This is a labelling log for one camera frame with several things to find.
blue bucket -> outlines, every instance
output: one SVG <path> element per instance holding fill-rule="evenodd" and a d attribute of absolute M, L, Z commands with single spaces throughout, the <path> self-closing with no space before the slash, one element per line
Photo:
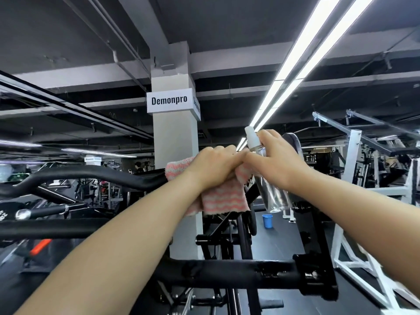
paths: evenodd
<path fill-rule="evenodd" d="M 271 214 L 263 214 L 262 220 L 264 221 L 264 227 L 267 229 L 271 229 L 273 227 L 273 215 Z"/>

hand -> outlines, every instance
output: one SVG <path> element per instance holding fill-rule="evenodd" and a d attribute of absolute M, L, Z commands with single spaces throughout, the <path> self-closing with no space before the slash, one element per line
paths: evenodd
<path fill-rule="evenodd" d="M 304 174 L 310 171 L 310 167 L 278 132 L 272 129 L 261 130 L 257 135 L 265 147 L 267 156 L 250 152 L 246 155 L 244 163 L 250 164 L 279 189 L 297 193 L 297 182 L 304 179 Z"/>
<path fill-rule="evenodd" d="M 248 149 L 236 152 L 236 147 L 207 147 L 198 153 L 189 167 L 184 171 L 196 179 L 202 191 L 225 182 L 231 173 L 242 164 Z"/>

demonpro sign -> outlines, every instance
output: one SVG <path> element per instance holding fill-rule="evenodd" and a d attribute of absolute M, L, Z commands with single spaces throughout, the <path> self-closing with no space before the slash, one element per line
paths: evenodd
<path fill-rule="evenodd" d="M 147 93 L 147 112 L 149 114 L 181 110 L 190 110 L 198 121 L 201 120 L 200 104 L 192 88 Z"/>

cloth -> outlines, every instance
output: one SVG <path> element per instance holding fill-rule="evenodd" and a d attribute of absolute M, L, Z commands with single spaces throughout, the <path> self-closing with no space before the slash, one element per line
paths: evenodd
<path fill-rule="evenodd" d="M 165 168 L 166 179 L 168 181 L 175 179 L 177 175 L 181 174 L 189 166 L 193 159 L 194 157 L 190 157 L 168 163 Z M 201 211 L 207 215 L 230 211 L 248 211 L 249 207 L 245 197 L 244 184 L 251 177 L 251 170 L 245 164 L 242 164 L 235 169 L 235 175 L 235 178 L 202 192 L 188 208 L 185 215 L 195 215 Z"/>

spray bottle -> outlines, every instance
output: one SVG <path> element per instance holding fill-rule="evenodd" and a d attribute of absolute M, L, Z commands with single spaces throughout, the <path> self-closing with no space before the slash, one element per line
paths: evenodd
<path fill-rule="evenodd" d="M 261 145 L 260 139 L 255 133 L 254 128 L 252 126 L 245 127 L 245 132 L 247 134 L 249 151 L 266 157 L 265 147 Z M 279 190 L 261 175 L 255 175 L 255 182 L 260 190 L 260 195 L 265 208 L 270 213 L 281 212 L 291 208 L 291 201 L 287 191 Z"/>

